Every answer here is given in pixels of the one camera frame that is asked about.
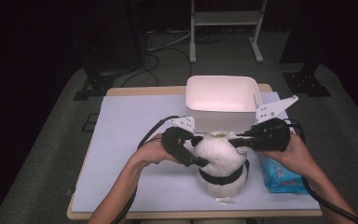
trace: black stand leg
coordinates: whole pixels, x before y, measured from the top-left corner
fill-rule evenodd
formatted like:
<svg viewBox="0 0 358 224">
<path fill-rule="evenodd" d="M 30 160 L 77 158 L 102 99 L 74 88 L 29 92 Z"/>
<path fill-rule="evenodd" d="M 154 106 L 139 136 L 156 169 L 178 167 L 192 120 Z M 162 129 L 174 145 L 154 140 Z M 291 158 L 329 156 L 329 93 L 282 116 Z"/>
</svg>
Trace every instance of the black stand leg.
<svg viewBox="0 0 358 224">
<path fill-rule="evenodd" d="M 105 96 L 107 91 L 113 87 L 114 77 L 103 76 L 95 68 L 85 67 L 87 79 L 81 91 L 78 91 L 74 101 L 86 101 L 90 96 Z"/>
<path fill-rule="evenodd" d="M 283 73 L 287 85 L 292 93 L 306 93 L 309 97 L 331 96 L 325 86 L 322 86 L 314 73 L 319 62 L 307 62 L 297 73 Z"/>
</svg>

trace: gray floor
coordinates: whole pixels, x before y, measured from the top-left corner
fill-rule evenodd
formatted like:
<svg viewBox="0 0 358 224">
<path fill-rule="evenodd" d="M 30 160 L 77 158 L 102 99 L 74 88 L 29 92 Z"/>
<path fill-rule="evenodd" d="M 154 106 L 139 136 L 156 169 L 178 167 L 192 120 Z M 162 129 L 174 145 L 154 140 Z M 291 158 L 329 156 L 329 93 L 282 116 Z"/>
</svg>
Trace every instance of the gray floor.
<svg viewBox="0 0 358 224">
<path fill-rule="evenodd" d="M 288 34 L 261 33 L 258 43 L 265 59 L 263 63 L 255 62 L 248 41 L 250 35 L 225 35 L 221 42 L 197 45 L 197 62 L 191 65 L 191 75 L 253 77 L 258 83 L 270 84 L 282 98 L 292 96 L 282 72 L 298 71 L 302 64 L 279 64 Z M 154 34 L 149 43 L 157 47 L 175 38 Z M 172 48 L 188 54 L 186 43 Z M 190 64 L 183 53 L 163 50 L 154 55 L 159 62 L 152 72 L 159 78 L 160 86 L 186 84 Z M 155 58 L 146 57 L 145 67 L 150 68 L 155 62 Z M 119 77 L 114 87 L 120 87 L 130 76 Z M 299 101 L 287 113 L 303 125 L 311 154 L 358 213 L 358 107 L 329 69 L 320 65 L 316 77 L 332 97 L 311 98 L 299 94 Z M 76 184 L 92 136 L 81 129 L 90 113 L 99 112 L 102 102 L 102 97 L 73 101 L 85 80 L 84 71 L 79 70 L 63 90 L 0 207 L 0 223 L 85 223 L 66 216 L 70 197 L 65 195 Z M 156 82 L 150 73 L 145 73 L 125 85 L 138 86 L 156 86 Z M 264 223 L 323 223 L 323 219 L 269 217 L 264 218 Z"/>
</svg>

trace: black strap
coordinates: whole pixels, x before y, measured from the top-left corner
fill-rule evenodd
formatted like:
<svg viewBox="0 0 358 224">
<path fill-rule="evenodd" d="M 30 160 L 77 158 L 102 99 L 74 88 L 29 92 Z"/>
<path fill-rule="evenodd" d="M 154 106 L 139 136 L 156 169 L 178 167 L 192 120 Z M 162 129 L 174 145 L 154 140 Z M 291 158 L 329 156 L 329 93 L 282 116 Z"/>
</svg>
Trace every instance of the black strap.
<svg viewBox="0 0 358 224">
<path fill-rule="evenodd" d="M 246 166 L 246 169 L 249 171 L 249 162 L 247 160 L 245 162 L 245 166 Z M 234 181 L 238 180 L 238 178 L 240 178 L 240 176 L 242 175 L 242 168 L 243 168 L 243 165 L 238 170 L 236 170 L 234 173 L 232 173 L 232 175 L 229 175 L 229 176 L 212 176 L 212 175 L 208 175 L 207 173 L 203 172 L 201 169 L 199 169 L 199 171 L 200 171 L 201 177 L 204 180 L 206 180 L 208 183 L 223 186 L 223 185 L 231 184 Z"/>
</svg>

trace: white stuffed toy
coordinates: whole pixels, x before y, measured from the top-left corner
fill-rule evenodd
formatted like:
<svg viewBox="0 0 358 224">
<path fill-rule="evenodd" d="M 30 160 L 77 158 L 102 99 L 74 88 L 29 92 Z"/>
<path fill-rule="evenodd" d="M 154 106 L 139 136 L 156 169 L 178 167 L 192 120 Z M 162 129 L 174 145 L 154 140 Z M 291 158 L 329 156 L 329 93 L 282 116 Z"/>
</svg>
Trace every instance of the white stuffed toy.
<svg viewBox="0 0 358 224">
<path fill-rule="evenodd" d="M 235 148 L 228 139 L 233 133 L 206 134 L 194 148 L 195 156 L 209 161 L 198 171 L 198 179 L 214 198 L 233 197 L 238 194 L 248 176 L 248 147 Z"/>
</svg>

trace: white shelf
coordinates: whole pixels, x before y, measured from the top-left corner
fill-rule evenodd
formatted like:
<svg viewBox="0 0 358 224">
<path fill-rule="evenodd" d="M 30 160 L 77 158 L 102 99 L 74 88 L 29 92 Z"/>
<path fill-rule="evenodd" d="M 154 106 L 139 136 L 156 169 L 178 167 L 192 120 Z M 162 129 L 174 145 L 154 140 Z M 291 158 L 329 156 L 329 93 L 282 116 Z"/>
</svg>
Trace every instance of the white shelf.
<svg viewBox="0 0 358 224">
<path fill-rule="evenodd" d="M 259 11 L 196 12 L 195 25 L 256 25 Z"/>
</svg>

